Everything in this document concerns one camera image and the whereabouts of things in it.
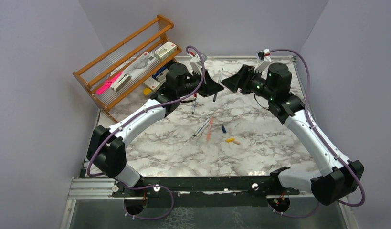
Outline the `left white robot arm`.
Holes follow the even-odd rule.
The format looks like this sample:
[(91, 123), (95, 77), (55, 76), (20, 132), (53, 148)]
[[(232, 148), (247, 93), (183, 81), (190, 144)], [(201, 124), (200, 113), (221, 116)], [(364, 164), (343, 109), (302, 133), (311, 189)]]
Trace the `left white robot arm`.
[(97, 126), (86, 154), (89, 165), (95, 165), (102, 174), (125, 184), (132, 196), (142, 192), (142, 176), (126, 160), (126, 146), (154, 123), (164, 119), (181, 103), (180, 99), (197, 93), (202, 97), (212, 96), (223, 90), (203, 70), (190, 73), (181, 63), (169, 67), (164, 84), (153, 92), (146, 103), (136, 112), (110, 127)]

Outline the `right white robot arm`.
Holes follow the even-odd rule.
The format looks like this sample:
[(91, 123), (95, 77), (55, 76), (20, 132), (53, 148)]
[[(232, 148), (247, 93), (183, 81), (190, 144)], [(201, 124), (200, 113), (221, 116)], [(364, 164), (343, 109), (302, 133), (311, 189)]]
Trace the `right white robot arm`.
[(330, 142), (305, 110), (304, 102), (290, 92), (291, 81), (292, 74), (283, 63), (270, 64), (266, 78), (244, 64), (222, 84), (232, 92), (253, 93), (266, 99), (269, 111), (295, 134), (319, 169), (318, 174), (279, 169), (268, 181), (269, 190), (280, 194), (287, 188), (296, 188), (313, 194), (318, 202), (328, 206), (359, 187), (364, 165), (359, 160), (351, 161)]

